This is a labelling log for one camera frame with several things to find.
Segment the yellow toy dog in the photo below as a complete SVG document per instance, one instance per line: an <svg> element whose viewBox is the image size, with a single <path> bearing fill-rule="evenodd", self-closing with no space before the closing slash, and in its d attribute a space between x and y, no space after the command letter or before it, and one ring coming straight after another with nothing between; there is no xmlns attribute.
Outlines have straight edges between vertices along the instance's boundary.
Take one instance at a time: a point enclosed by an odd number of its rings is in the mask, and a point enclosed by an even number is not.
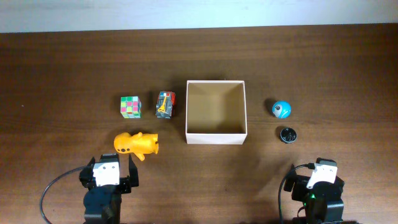
<svg viewBox="0 0 398 224"><path fill-rule="evenodd" d="M121 133L114 139L114 148L120 154L133 153L140 161L144 161L146 154L158 154L158 137L158 134L143 134L142 132L134 135Z"/></svg>

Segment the colourful puzzle cube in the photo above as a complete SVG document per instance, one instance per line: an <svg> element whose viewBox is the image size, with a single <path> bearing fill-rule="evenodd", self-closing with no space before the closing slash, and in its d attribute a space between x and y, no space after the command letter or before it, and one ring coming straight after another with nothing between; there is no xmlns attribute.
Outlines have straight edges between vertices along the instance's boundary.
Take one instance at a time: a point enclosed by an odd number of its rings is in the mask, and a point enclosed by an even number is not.
<svg viewBox="0 0 398 224"><path fill-rule="evenodd" d="M138 96L122 96L120 101L120 113L125 119L141 118L142 103Z"/></svg>

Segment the blue toy ball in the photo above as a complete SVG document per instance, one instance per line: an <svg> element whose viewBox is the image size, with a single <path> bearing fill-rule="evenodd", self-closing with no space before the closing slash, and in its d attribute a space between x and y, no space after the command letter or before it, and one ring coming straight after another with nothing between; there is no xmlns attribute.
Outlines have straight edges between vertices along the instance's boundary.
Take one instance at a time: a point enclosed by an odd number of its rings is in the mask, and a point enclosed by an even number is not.
<svg viewBox="0 0 398 224"><path fill-rule="evenodd" d="M272 113L276 118L285 119L291 114L291 105L286 101L276 101L272 107Z"/></svg>

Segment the red grey toy car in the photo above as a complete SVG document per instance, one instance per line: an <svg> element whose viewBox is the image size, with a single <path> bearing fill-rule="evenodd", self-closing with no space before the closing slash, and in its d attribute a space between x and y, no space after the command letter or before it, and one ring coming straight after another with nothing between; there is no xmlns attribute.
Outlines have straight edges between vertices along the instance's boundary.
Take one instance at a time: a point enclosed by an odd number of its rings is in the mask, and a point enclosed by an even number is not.
<svg viewBox="0 0 398 224"><path fill-rule="evenodd" d="M155 115L158 118L170 119L174 115L175 93L172 91L161 91L155 107Z"/></svg>

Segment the white cardboard box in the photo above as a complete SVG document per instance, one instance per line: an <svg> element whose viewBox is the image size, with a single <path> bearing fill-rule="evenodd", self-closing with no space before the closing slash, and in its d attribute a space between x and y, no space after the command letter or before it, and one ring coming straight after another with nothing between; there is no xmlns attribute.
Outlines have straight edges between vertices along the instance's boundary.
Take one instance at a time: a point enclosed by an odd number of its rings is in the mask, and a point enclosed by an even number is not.
<svg viewBox="0 0 398 224"><path fill-rule="evenodd" d="M187 81L187 144L243 144L247 135L244 81Z"/></svg>

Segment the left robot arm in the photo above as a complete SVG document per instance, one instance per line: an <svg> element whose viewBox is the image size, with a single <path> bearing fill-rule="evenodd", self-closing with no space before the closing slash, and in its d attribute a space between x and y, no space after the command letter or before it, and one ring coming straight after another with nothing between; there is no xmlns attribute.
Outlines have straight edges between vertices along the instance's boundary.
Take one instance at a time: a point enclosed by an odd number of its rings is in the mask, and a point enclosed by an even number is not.
<svg viewBox="0 0 398 224"><path fill-rule="evenodd" d="M99 161L92 158L80 172L79 180L85 194L86 223L117 224L120 222L122 195L139 185L137 166L128 158L129 175L120 176L118 154L103 154Z"/></svg>

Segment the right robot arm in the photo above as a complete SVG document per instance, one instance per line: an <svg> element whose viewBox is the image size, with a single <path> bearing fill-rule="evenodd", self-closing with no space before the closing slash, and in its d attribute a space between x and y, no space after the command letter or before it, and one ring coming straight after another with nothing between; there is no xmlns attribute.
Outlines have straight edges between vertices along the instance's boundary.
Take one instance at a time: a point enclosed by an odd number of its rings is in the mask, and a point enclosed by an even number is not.
<svg viewBox="0 0 398 224"><path fill-rule="evenodd" d="M283 223L281 192L292 194L292 200L302 202L303 217L293 224L342 223L344 203L341 198L345 182L337 175L335 162L292 165L280 183L278 191L279 222Z"/></svg>

